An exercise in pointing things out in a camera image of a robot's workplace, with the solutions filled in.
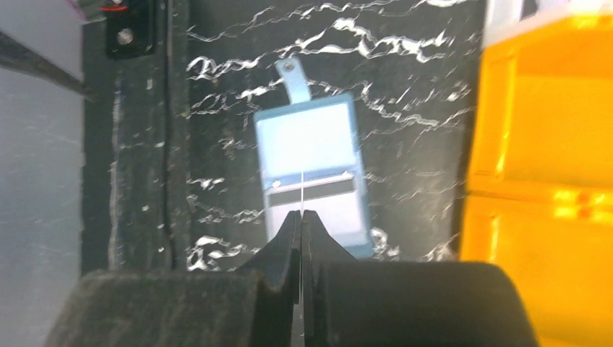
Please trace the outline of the blue card holder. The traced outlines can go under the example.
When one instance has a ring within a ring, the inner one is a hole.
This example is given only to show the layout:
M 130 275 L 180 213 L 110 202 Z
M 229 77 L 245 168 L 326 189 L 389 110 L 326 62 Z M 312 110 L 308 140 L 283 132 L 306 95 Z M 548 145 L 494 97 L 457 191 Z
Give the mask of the blue card holder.
M 353 96 L 312 98 L 298 58 L 276 61 L 290 103 L 254 115 L 269 240 L 286 215 L 315 211 L 327 232 L 354 257 L 374 254 L 368 191 Z

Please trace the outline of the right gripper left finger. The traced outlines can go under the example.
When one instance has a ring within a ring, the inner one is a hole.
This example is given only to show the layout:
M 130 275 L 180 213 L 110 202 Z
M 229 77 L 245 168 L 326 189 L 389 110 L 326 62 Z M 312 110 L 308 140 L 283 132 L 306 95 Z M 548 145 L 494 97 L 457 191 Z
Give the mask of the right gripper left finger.
M 289 346 L 301 214 L 233 271 L 97 271 L 69 295 L 47 346 Z

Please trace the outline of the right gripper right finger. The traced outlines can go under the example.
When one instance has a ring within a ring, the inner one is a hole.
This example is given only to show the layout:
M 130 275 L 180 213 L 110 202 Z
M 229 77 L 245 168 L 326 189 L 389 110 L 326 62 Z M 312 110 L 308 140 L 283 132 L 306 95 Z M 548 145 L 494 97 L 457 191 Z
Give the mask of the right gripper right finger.
M 485 262 L 358 260 L 302 216 L 307 346 L 537 346 L 517 288 Z

